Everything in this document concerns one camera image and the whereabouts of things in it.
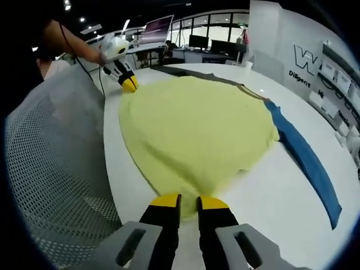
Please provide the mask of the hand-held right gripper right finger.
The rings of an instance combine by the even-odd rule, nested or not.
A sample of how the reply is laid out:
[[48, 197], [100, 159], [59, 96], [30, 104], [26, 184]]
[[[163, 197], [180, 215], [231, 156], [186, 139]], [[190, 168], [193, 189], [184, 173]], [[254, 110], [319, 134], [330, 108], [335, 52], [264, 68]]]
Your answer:
[[225, 202], [199, 196], [197, 213], [206, 269], [285, 268], [279, 247], [251, 225], [239, 224]]

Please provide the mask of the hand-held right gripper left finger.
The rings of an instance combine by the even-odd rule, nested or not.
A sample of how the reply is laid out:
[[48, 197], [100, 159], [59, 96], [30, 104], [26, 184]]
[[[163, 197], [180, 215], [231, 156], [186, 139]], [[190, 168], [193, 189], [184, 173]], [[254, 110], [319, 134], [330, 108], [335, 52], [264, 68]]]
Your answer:
[[181, 195], [152, 200], [138, 222], [129, 221], [96, 250], [97, 269], [171, 269], [178, 247]]

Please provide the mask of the person's left hand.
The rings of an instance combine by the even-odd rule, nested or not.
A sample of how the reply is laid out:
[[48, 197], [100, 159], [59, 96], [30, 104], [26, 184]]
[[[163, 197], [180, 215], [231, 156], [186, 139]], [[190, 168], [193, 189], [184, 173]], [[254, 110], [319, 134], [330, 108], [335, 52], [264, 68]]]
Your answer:
[[95, 50], [94, 62], [100, 66], [104, 66], [106, 64], [104, 56], [99, 49]]

